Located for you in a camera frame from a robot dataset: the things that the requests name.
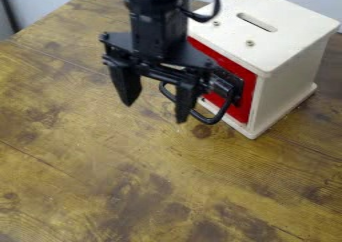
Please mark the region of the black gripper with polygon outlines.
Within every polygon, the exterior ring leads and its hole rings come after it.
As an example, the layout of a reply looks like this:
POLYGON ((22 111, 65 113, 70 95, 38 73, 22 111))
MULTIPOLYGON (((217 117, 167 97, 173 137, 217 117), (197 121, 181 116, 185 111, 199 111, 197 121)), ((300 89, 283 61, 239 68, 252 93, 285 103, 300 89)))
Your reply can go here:
MULTIPOLYGON (((130 13, 129 32, 104 32, 102 63, 109 67, 110 80, 125 106, 130 106, 141 92, 141 77, 160 81, 163 67, 207 69, 212 62, 187 41, 187 19, 204 23, 208 15, 173 12, 157 15, 130 13)), ((176 86, 176 122, 187 121, 196 104, 197 84, 181 82, 176 86)))

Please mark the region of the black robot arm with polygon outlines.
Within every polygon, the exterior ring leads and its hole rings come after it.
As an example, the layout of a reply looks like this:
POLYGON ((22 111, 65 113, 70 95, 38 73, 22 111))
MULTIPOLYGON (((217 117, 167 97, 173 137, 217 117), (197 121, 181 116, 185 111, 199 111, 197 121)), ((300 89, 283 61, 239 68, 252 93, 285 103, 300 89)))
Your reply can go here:
POLYGON ((132 105, 141 92, 141 77, 172 84, 176 121, 183 123, 213 72, 211 61, 187 41, 187 25, 213 16, 191 12, 189 0, 125 0, 125 4, 130 31, 100 35, 102 63, 116 92, 121 102, 132 105))

